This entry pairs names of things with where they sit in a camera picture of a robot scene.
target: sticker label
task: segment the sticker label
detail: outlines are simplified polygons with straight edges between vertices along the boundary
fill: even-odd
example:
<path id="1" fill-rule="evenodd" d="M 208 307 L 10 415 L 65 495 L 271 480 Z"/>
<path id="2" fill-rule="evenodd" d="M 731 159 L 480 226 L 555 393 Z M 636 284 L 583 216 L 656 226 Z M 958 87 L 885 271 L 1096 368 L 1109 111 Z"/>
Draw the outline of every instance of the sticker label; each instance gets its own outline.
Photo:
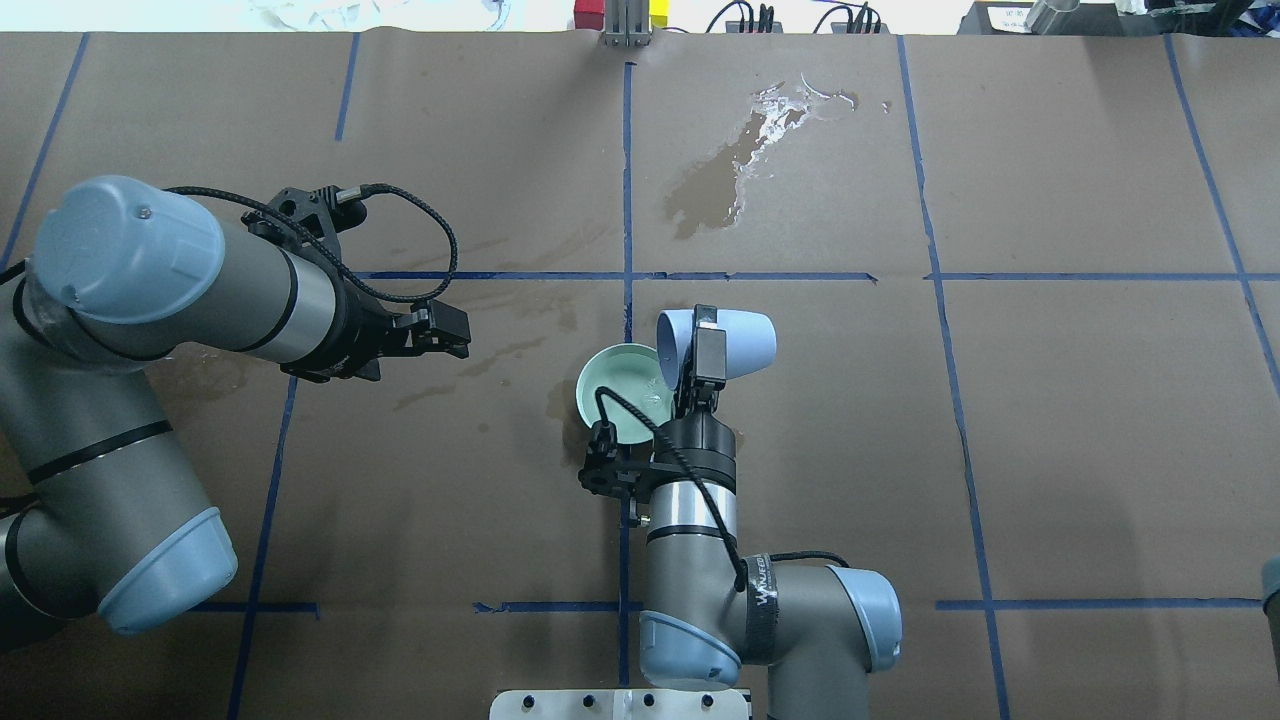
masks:
<path id="1" fill-rule="evenodd" d="M 1027 29 L 1027 14 L 1030 12 L 1030 8 L 987 8 L 987 17 L 995 29 L 1029 35 L 1032 31 Z"/>

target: blue tape grid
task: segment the blue tape grid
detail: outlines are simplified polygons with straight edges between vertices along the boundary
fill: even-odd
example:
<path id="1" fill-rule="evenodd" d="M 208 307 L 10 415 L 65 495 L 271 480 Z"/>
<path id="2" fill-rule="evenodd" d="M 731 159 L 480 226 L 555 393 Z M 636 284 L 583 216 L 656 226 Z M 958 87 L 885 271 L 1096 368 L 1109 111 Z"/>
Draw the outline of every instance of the blue tape grid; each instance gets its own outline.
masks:
<path id="1" fill-rule="evenodd" d="M 351 102 L 351 92 L 355 82 L 356 63 L 360 50 L 360 35 L 353 35 L 347 61 L 346 81 L 343 85 L 342 100 L 338 110 L 338 119 L 334 128 L 334 141 L 343 138 L 347 111 Z M 1261 602 L 1256 598 L 1056 598 L 1056 600 L 997 600 L 991 596 L 989 573 L 986 561 L 986 548 L 982 536 L 982 516 L 974 483 L 973 462 L 969 455 L 968 430 L 964 421 L 964 404 L 960 396 L 959 373 L 956 370 L 955 356 L 951 343 L 951 329 L 946 316 L 946 282 L 1057 282 L 1057 281 L 1083 281 L 1083 282 L 1239 282 L 1244 296 L 1245 306 L 1253 320 L 1258 342 L 1266 359 L 1267 370 L 1277 396 L 1280 396 L 1280 370 L 1277 370 L 1275 354 L 1267 337 L 1266 328 L 1258 313 L 1257 301 L 1249 283 L 1252 282 L 1277 282 L 1280 273 L 1248 273 L 1244 269 L 1235 236 L 1226 217 L 1217 182 L 1204 152 L 1196 118 L 1187 97 L 1183 85 L 1181 72 L 1178 65 L 1178 56 L 1170 36 L 1165 36 L 1165 50 L 1169 58 L 1169 67 L 1179 102 L 1187 119 L 1188 133 L 1192 138 L 1197 159 L 1199 160 L 1204 182 L 1213 202 L 1215 213 L 1222 229 L 1228 250 L 1235 268 L 1234 273 L 945 273 L 938 259 L 937 242 L 933 232 L 932 218 L 929 217 L 928 202 L 924 193 L 924 161 L 920 151 L 919 128 L 916 123 L 915 102 L 911 94 L 910 69 L 908 64 L 906 46 L 901 37 L 897 38 L 900 72 L 902 76 L 902 90 L 906 104 L 906 115 L 911 136 L 911 151 L 915 161 L 916 182 L 919 190 L 920 214 L 924 223 L 925 234 L 929 238 L 929 260 L 932 272 L 925 275 L 925 281 L 933 283 L 938 306 L 940 331 L 943 341 L 943 354 L 947 363 L 947 373 L 951 386 L 952 410 L 956 427 L 960 433 L 961 448 L 965 460 L 965 483 L 970 500 L 970 524 L 974 534 L 975 560 L 978 564 L 979 580 L 982 585 L 980 600 L 943 600 L 936 605 L 942 612 L 983 612 L 987 619 L 988 641 L 992 655 L 992 673 L 996 679 L 997 700 L 1001 719 L 1009 717 L 1007 692 L 1005 688 L 1002 661 L 1000 655 L 1000 641 L 995 621 L 996 611 L 1075 611 L 1075 610 L 1162 610 L 1162 609 L 1211 609 L 1211 610 L 1257 610 Z M 58 105 L 50 118 L 44 141 L 36 156 L 18 211 L 10 225 L 4 252 L 0 254 L 0 266 L 10 261 L 17 238 L 22 232 L 23 220 L 35 193 L 36 184 L 44 168 L 49 150 L 55 138 L 59 122 L 67 108 L 68 99 L 76 83 L 76 77 L 83 63 L 88 47 L 90 36 L 83 33 L 67 73 L 63 91 L 59 95 Z M 621 281 L 623 283 L 623 338 L 631 341 L 634 320 L 634 283 L 636 281 L 844 281 L 844 282 L 877 282 L 877 278 L 868 273 L 804 273 L 804 272 L 745 272 L 745 273 L 716 273 L 716 272 L 635 272 L 632 254 L 632 214 L 631 214 L 631 83 L 635 65 L 627 63 L 623 68 L 623 111 L 622 111 L 622 145 L 625 154 L 623 165 L 623 270 L 617 272 L 463 272 L 458 273 L 462 281 Z M 442 277 L 434 272 L 371 272 L 361 273 L 371 279 L 433 279 Z M 232 688 L 232 698 L 228 708 L 228 717 L 237 717 L 243 693 L 244 676 L 248 667 L 250 650 L 252 644 L 253 624 L 260 612 L 287 612 L 308 614 L 320 618 L 320 607 L 314 602 L 261 602 L 262 574 L 266 553 L 270 544 L 271 523 L 275 514 L 275 505 L 279 493 L 280 475 L 284 464 L 284 443 L 288 436 L 289 421 L 292 419 L 293 404 L 297 393 L 297 379 L 291 379 L 285 395 L 284 410 L 280 419 L 280 430 L 276 442 L 275 460 L 271 470 L 271 479 L 268 488 L 266 505 L 262 514 L 262 525 L 259 534 L 257 552 L 253 564 L 253 575 L 247 602 L 205 602 L 192 612 L 227 614 L 242 612 L 244 615 L 241 648 L 237 659 L 236 675 Z M 625 509 L 620 520 L 625 520 Z M 628 616 L 643 609 L 643 603 L 630 600 L 630 551 L 625 523 L 620 528 L 620 573 L 618 573 L 618 601 L 617 602 L 502 602 L 497 607 L 484 603 L 474 603 L 477 614 L 503 614 L 503 612 L 611 612 L 618 615 L 618 680 L 626 685 L 630 682 L 627 667 Z"/>
<path id="2" fill-rule="evenodd" d="M 27 217 L 27 206 L 31 196 L 36 192 L 36 183 L 40 182 L 40 172 L 45 169 L 45 158 L 49 156 L 49 146 L 54 143 L 54 133 L 58 132 L 58 123 L 63 119 L 63 110 L 67 109 L 67 99 L 70 97 L 72 86 L 76 85 L 76 76 L 79 74 L 81 61 L 84 60 L 84 50 L 88 47 L 88 33 L 81 33 L 79 45 L 76 47 L 76 58 L 67 70 L 67 81 L 63 82 L 63 92 L 58 96 L 58 106 L 54 108 L 54 117 L 49 119 L 45 128 L 45 140 L 40 143 L 40 152 L 36 154 L 36 164 L 31 168 L 27 178 L 27 187 L 22 191 L 22 200 L 18 202 L 18 213 L 13 217 L 13 225 L 9 228 L 9 240 L 4 243 L 4 252 L 0 254 L 0 269 L 9 266 L 13 247 L 18 242 L 18 233 L 22 232 L 22 220 Z"/>
<path id="3" fill-rule="evenodd" d="M 982 532 L 982 511 L 978 507 L 978 487 L 973 478 L 973 457 L 969 454 L 969 430 L 965 427 L 964 402 L 960 398 L 960 378 L 951 343 L 951 325 L 947 323 L 946 293 L 942 286 L 942 268 L 938 243 L 929 217 L 929 204 L 924 197 L 924 158 L 920 155 L 920 135 L 915 119 L 915 99 L 911 95 L 911 73 L 906 64 L 906 42 L 897 36 L 897 56 L 902 73 L 902 95 L 906 100 L 906 120 L 911 131 L 911 154 L 915 159 L 915 182 L 920 193 L 920 217 L 924 233 L 929 238 L 929 268 L 933 270 L 933 293 L 938 305 L 938 324 L 942 329 L 942 352 L 947 361 L 947 379 L 951 384 L 951 410 L 960 432 L 960 450 L 964 452 L 964 482 L 969 491 L 969 524 L 973 530 L 973 548 L 978 562 L 978 583 L 982 589 L 983 614 L 987 619 L 987 644 L 991 648 L 991 671 L 996 683 L 996 701 L 1001 720 L 1009 720 L 1009 693 L 1005 688 L 1005 664 L 1000 653 L 1000 633 L 996 628 L 996 606 L 991 597 L 991 573 L 987 569 L 987 543 Z"/>

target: white mounting plate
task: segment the white mounting plate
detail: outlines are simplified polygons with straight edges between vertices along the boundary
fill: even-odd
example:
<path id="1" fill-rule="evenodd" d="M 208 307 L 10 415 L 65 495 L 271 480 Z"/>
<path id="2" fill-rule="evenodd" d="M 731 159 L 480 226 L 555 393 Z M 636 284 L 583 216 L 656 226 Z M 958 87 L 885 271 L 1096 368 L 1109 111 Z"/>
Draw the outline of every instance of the white mounting plate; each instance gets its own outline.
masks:
<path id="1" fill-rule="evenodd" d="M 712 703 L 704 705 L 703 697 Z M 584 698 L 590 697 L 590 707 Z M 652 705 L 645 705 L 646 697 Z M 526 698 L 532 706 L 526 707 Z M 750 720 L 741 691 L 663 689 L 507 691 L 493 700 L 489 720 Z"/>

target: mint green bowl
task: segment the mint green bowl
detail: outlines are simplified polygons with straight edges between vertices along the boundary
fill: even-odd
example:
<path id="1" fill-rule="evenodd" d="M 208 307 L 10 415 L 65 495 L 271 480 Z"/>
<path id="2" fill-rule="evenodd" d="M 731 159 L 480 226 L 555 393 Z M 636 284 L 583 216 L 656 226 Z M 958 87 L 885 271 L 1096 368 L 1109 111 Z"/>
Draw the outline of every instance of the mint green bowl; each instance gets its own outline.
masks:
<path id="1" fill-rule="evenodd" d="M 595 388 L 600 386 L 617 391 L 659 425 L 671 419 L 675 393 L 662 379 L 658 351 L 648 345 L 628 342 L 605 347 L 582 366 L 577 375 L 577 414 L 588 427 L 600 419 L 595 405 Z M 620 443 L 639 445 L 653 439 L 653 433 L 612 398 L 604 398 L 604 411 L 618 427 Z"/>

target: light blue joint cap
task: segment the light blue joint cap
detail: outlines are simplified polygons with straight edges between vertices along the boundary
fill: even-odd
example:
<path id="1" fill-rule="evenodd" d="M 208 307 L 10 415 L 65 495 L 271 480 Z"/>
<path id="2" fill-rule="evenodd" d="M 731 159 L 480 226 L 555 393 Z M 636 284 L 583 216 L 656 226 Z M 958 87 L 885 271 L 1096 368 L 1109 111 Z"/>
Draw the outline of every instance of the light blue joint cap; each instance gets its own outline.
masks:
<path id="1" fill-rule="evenodd" d="M 684 620 L 640 612 L 640 671 L 659 688 L 723 691 L 742 670 L 733 648 Z"/>
<path id="2" fill-rule="evenodd" d="M 133 325 L 168 318 L 209 290 L 227 245 L 201 204 L 123 176 L 63 195 L 32 254 L 49 295 L 81 315 Z"/>
<path id="3" fill-rule="evenodd" d="M 893 585 L 873 570 L 854 570 L 827 565 L 845 585 L 849 600 L 858 611 L 858 620 L 867 635 L 872 655 L 872 673 L 888 670 L 902 650 L 902 609 Z"/>
<path id="4" fill-rule="evenodd" d="M 1280 592 L 1280 555 L 1276 555 L 1262 566 L 1262 607 L 1266 609 L 1270 601 Z"/>
<path id="5" fill-rule="evenodd" d="M 191 610 L 236 577 L 221 515 L 209 507 L 183 523 L 115 583 L 97 614 L 122 635 L 150 630 Z"/>

